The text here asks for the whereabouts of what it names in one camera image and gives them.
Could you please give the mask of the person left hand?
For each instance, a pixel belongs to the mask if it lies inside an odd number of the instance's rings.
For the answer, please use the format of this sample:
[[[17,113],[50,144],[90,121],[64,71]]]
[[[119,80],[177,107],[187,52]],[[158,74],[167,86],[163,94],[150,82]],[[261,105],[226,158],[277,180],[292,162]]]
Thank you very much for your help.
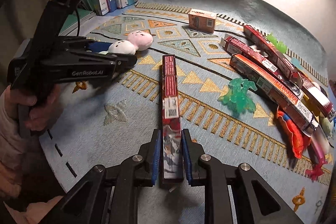
[[[54,85],[47,99],[39,103],[37,96],[23,89],[8,86],[3,92],[6,116],[18,126],[18,134],[23,138],[42,135],[52,126],[62,112],[60,105],[61,85]]]

